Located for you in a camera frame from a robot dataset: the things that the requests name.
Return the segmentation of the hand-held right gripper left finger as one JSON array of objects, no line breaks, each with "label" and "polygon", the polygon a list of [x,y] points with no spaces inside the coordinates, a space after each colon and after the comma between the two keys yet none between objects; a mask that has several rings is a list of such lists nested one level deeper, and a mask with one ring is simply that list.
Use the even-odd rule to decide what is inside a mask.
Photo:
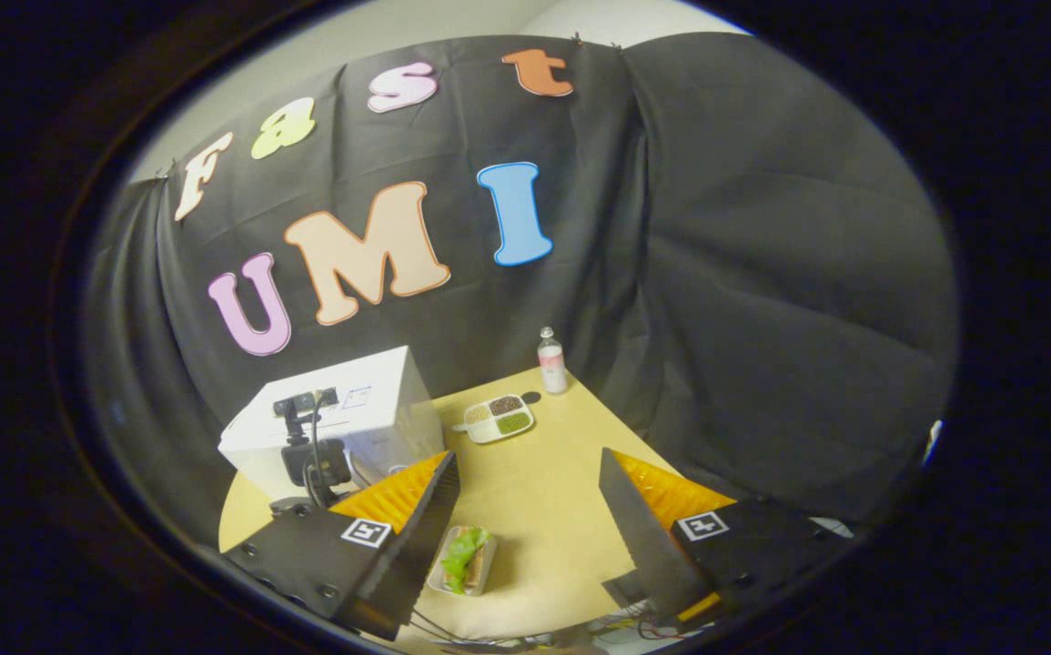
[{"label": "hand-held right gripper left finger", "polygon": [[293,503],[223,556],[283,600],[391,641],[411,620],[460,493],[456,453],[444,451],[330,509]]}]

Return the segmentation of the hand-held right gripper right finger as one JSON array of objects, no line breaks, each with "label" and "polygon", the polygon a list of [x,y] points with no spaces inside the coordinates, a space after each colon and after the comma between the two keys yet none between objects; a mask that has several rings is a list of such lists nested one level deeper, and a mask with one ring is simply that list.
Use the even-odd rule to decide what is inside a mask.
[{"label": "hand-held right gripper right finger", "polygon": [[736,500],[612,448],[601,497],[655,623],[695,630],[769,609],[848,548],[851,531],[766,497]]}]

